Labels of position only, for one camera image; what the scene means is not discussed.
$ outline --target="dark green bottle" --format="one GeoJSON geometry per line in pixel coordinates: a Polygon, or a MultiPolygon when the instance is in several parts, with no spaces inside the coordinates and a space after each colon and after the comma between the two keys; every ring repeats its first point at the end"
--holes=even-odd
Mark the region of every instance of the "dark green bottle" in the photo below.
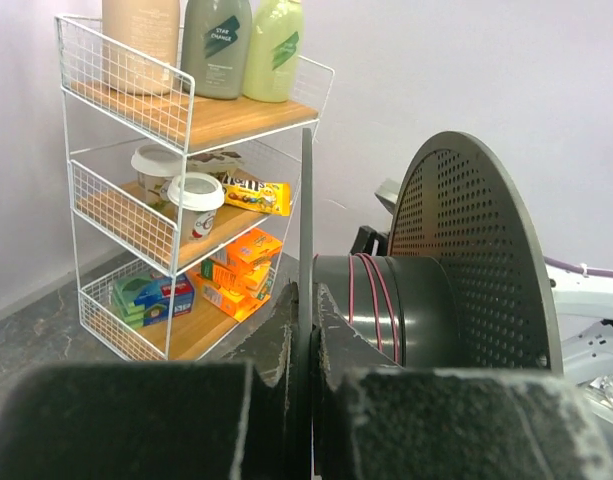
{"type": "Polygon", "coordinates": [[[241,95],[251,23],[248,0],[188,0],[181,69],[195,78],[195,95],[241,95]]]}

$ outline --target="shelf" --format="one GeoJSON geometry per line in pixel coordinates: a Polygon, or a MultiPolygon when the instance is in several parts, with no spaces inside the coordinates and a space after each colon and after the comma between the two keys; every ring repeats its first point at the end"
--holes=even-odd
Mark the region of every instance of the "shelf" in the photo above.
{"type": "MultiPolygon", "coordinates": [[[[134,260],[86,285],[80,292],[80,316],[86,329],[123,358],[163,360],[168,322],[133,330],[112,313],[111,288],[115,280],[148,270],[134,260]]],[[[197,289],[193,310],[173,319],[170,360],[195,360],[206,353],[236,325],[232,317],[201,298],[197,289]]]]}
{"type": "MultiPolygon", "coordinates": [[[[173,146],[183,145],[186,137],[190,96],[173,92],[161,96],[128,95],[99,82],[73,83],[70,91],[103,109],[121,115],[141,127],[156,126],[173,146]]],[[[289,100],[262,103],[240,97],[213,100],[194,97],[190,129],[190,152],[198,152],[248,137],[272,133],[291,125],[316,120],[317,110],[289,100]]]]}
{"type": "MultiPolygon", "coordinates": [[[[137,200],[140,196],[137,182],[118,188],[78,162],[70,163],[75,212],[162,273],[171,274],[177,236],[174,220],[137,200]]],[[[174,215],[172,209],[167,213],[174,215]]],[[[179,247],[178,271],[197,263],[267,218],[262,213],[224,205],[217,210],[213,229],[204,241],[179,247]]]]}

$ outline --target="baseboard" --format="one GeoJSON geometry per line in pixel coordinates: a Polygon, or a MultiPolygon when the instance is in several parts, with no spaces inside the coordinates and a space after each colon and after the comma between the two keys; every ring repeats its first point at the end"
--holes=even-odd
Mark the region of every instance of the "baseboard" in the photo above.
{"type": "MultiPolygon", "coordinates": [[[[109,260],[112,260],[116,256],[121,255],[125,251],[126,250],[123,249],[122,247],[113,246],[108,252],[100,255],[99,257],[91,260],[90,262],[84,265],[80,265],[79,273],[81,275],[84,275],[90,272],[91,270],[93,270],[94,268],[97,268],[103,265],[104,263],[108,262],[109,260]]],[[[34,292],[31,292],[28,295],[22,297],[15,303],[2,308],[0,310],[0,321],[12,315],[13,313],[18,312],[22,308],[25,308],[28,305],[36,302],[40,298],[45,297],[49,293],[54,292],[58,288],[63,287],[68,282],[72,282],[73,280],[75,280],[75,271],[67,273],[66,275],[58,278],[57,280],[49,283],[48,285],[44,285],[43,287],[35,290],[34,292]]]]}

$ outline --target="gray floor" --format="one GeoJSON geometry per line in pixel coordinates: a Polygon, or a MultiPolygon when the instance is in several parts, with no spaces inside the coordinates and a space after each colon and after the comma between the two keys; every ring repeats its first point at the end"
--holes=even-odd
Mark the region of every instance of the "gray floor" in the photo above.
{"type": "MultiPolygon", "coordinates": [[[[84,284],[124,265],[133,257],[123,254],[85,275],[84,284]]],[[[296,279],[297,261],[284,255],[276,285],[296,279]]],[[[208,359],[219,358],[241,342],[267,318],[272,300],[240,324],[214,348],[208,359]]],[[[71,282],[0,322],[0,410],[6,396],[33,369],[56,362],[122,361],[79,325],[77,286],[71,282]]]]}

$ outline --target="yellow candy bag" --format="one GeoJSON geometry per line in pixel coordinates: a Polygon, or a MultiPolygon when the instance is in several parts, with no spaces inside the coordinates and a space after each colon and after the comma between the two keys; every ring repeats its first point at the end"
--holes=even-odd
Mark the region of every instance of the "yellow candy bag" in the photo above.
{"type": "Polygon", "coordinates": [[[254,212],[290,215],[290,185],[235,178],[228,173],[220,181],[225,203],[254,212]]]}

